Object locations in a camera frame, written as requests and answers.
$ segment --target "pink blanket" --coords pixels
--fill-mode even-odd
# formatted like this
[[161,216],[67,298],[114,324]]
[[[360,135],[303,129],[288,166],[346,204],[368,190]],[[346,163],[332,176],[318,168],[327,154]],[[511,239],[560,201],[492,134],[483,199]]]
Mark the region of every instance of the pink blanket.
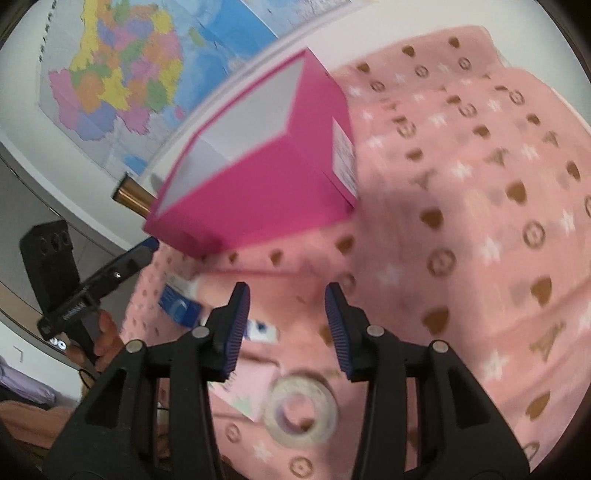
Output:
[[[321,377],[339,420],[327,443],[287,448],[238,403],[212,395],[221,452],[253,480],[346,479],[365,390],[339,373],[326,335],[323,289],[336,280],[401,339],[450,342],[535,467],[591,378],[589,132],[548,86],[505,68],[479,27],[413,38],[334,75],[355,132],[354,217],[199,260],[163,245],[141,275],[122,338],[155,344],[185,331],[157,306],[168,273],[204,273],[197,299],[209,307],[246,280],[251,317],[280,337],[245,342],[243,354],[282,376]],[[252,388],[269,388],[252,378]],[[413,421],[409,428],[412,441]]]

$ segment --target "person's hand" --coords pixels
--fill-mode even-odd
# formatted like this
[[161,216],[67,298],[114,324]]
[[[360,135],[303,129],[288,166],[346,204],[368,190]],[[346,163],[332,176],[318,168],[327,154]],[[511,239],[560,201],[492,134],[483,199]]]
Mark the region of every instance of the person's hand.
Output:
[[[104,310],[100,311],[99,329],[101,334],[95,342],[95,355],[97,355],[99,359],[95,363],[95,368],[97,372],[103,372],[121,351],[124,345],[117,332],[117,325],[113,321],[111,315]],[[66,350],[66,356],[81,367],[86,360],[86,355],[83,350],[80,347],[73,345],[70,345]]]

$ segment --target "speaker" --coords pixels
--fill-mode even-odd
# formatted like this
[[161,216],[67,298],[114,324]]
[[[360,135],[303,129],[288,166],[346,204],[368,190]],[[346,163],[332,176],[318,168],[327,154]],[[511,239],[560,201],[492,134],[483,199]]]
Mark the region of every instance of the speaker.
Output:
[[80,285],[68,224],[58,220],[34,226],[22,237],[20,250],[41,311],[48,315]]

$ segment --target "cable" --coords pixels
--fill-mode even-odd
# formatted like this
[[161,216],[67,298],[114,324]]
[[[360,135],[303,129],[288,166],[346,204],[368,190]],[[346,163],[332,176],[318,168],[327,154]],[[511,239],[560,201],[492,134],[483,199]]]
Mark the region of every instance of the cable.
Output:
[[81,380],[81,382],[84,384],[84,386],[85,386],[85,387],[86,387],[88,390],[90,390],[90,386],[89,386],[89,384],[88,384],[88,383],[86,383],[86,380],[85,380],[85,379],[84,379],[84,377],[82,376],[82,374],[83,374],[83,373],[84,373],[84,374],[86,374],[86,375],[88,375],[88,376],[89,376],[89,377],[92,379],[92,381],[93,381],[93,382],[96,382],[96,378],[95,378],[95,376],[94,376],[94,375],[92,375],[92,374],[91,374],[91,373],[90,373],[90,372],[89,372],[89,371],[88,371],[86,368],[80,368],[80,369],[78,370],[78,376],[80,377],[80,380]]

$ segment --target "pink box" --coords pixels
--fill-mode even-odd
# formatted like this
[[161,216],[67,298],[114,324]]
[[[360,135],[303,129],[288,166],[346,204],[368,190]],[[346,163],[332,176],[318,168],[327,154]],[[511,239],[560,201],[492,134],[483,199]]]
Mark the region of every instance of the pink box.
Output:
[[348,218],[355,156],[345,94],[304,50],[197,131],[144,230],[192,257]]

